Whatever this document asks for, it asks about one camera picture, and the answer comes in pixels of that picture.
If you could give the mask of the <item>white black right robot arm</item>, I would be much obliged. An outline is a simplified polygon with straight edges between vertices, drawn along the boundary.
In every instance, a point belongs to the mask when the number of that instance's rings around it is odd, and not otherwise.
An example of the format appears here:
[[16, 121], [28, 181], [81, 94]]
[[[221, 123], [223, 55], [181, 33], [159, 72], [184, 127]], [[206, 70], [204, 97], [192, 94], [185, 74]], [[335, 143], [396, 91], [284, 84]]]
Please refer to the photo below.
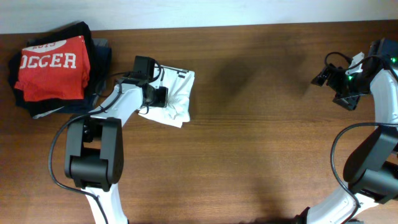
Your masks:
[[[375, 120], [352, 124], [337, 134], [330, 165], [339, 187], [323, 202], [295, 216], [292, 223], [356, 223], [355, 216], [361, 212], [397, 200], [397, 164], [388, 161], [391, 154], [397, 154], [397, 42], [375, 40], [367, 55], [344, 59], [349, 67], [326, 62], [312, 84], [329, 86], [335, 91], [333, 102], [348, 111], [356, 109], [362, 96], [371, 95]], [[339, 176], [335, 167], [339, 139], [365, 126], [374, 131], [350, 154]]]

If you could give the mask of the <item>white t-shirt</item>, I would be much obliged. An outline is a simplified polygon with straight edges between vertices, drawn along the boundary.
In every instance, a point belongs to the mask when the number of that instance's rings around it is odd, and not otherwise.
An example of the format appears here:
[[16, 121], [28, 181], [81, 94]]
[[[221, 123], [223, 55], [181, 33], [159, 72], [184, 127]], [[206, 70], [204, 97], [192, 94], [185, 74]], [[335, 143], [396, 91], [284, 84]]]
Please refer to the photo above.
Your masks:
[[157, 65], [154, 77], [157, 79], [150, 82], [151, 86], [168, 88], [166, 105], [164, 108], [144, 107], [139, 111], [139, 115], [158, 123], [181, 128], [183, 123], [190, 122], [190, 93], [195, 80], [195, 72]]

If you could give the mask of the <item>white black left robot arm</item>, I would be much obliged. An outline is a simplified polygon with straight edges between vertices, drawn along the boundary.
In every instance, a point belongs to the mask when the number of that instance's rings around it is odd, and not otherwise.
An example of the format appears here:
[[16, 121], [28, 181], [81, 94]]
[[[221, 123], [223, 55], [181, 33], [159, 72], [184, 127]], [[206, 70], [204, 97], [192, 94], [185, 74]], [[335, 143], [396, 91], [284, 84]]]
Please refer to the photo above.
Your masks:
[[115, 81], [113, 91], [93, 111], [67, 126], [65, 175], [89, 201], [96, 223], [128, 223], [118, 182], [124, 167], [123, 126], [141, 108], [166, 106], [168, 89], [153, 87], [162, 69], [137, 56], [132, 71]]

